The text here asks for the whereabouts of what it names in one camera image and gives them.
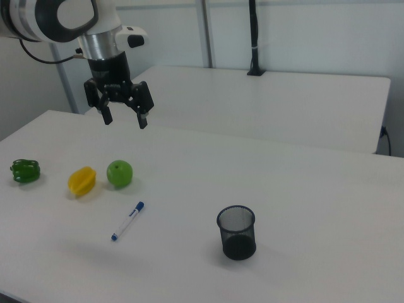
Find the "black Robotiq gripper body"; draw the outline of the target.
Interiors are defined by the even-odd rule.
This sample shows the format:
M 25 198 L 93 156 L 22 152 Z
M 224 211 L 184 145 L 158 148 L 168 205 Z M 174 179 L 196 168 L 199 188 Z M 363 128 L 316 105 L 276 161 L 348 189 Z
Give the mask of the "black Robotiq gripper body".
M 132 82 L 125 52 L 107 59 L 89 59 L 92 77 L 86 81 L 89 104 L 98 104 L 102 95 L 111 102 L 125 103 L 131 98 Z

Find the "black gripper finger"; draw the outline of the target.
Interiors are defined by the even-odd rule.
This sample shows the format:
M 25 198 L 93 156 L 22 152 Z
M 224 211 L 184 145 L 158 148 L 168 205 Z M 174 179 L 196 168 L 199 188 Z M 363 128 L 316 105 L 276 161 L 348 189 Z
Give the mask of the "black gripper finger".
M 140 129 L 146 128 L 148 125 L 146 117 L 154 107 L 154 102 L 145 81 L 132 85 L 130 95 L 125 104 L 135 111 Z
M 101 113 L 105 125 L 109 125 L 113 121 L 113 118 L 108 107 L 108 92 L 103 92 L 103 94 L 99 96 L 97 84 L 94 79 L 87 80 L 84 83 L 84 89 L 88 106 L 96 108 Z

